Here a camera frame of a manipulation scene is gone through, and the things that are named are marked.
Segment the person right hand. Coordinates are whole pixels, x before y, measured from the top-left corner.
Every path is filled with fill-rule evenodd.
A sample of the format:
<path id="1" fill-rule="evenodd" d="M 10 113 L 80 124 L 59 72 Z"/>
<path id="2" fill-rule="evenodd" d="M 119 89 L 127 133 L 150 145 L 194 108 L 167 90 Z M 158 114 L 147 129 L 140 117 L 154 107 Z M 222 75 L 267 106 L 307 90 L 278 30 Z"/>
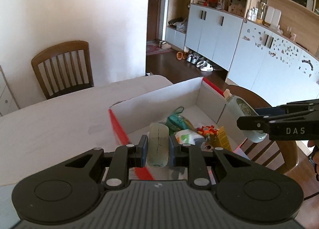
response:
<path id="1" fill-rule="evenodd" d="M 318 177 L 318 166 L 319 166 L 318 140 L 309 140 L 308 147 L 313 147 L 309 160 L 314 167 L 314 171 L 316 173 L 316 180 L 319 181 L 319 177 Z"/>

